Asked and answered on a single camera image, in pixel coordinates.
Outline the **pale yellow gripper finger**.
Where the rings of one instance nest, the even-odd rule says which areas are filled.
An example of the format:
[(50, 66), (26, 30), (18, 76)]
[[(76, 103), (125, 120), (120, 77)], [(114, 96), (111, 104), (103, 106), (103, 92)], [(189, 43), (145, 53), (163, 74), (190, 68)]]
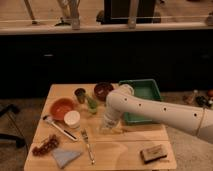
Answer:
[(100, 126), (99, 128), (99, 132), (102, 134), (115, 134), (116, 130), (109, 128), (109, 127), (105, 127), (105, 126)]

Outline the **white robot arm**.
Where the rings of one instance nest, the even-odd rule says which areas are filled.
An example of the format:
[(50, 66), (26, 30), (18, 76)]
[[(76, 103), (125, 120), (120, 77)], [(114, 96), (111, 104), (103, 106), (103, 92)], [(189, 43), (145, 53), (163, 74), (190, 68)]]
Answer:
[(106, 97), (103, 126), (116, 127), (125, 112), (147, 117), (213, 144), (213, 110), (138, 98), (130, 85), (123, 84)]

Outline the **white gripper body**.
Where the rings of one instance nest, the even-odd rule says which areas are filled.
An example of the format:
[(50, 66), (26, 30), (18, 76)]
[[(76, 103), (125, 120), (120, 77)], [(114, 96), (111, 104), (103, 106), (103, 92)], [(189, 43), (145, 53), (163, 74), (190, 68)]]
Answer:
[(115, 127), (120, 120), (120, 112), (112, 108), (107, 108), (103, 115), (103, 124), (105, 127)]

